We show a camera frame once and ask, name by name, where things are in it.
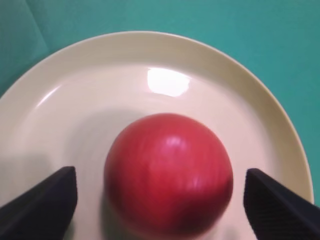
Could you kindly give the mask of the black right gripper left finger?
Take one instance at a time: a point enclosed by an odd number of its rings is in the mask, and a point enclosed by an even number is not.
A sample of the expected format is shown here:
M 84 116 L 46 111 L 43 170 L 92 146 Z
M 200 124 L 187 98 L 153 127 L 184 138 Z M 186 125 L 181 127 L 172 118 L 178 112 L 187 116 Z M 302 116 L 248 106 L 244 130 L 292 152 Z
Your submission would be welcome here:
M 0 208 L 0 238 L 62 240 L 77 202 L 76 169 L 64 166 Z

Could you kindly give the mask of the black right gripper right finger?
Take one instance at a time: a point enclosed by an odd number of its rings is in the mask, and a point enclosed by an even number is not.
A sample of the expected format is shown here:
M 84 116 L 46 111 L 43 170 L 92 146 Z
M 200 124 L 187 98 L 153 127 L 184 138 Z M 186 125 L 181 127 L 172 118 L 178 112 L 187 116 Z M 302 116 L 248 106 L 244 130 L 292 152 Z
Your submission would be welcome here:
M 258 168 L 246 172 L 243 206 L 258 240 L 320 238 L 320 208 Z

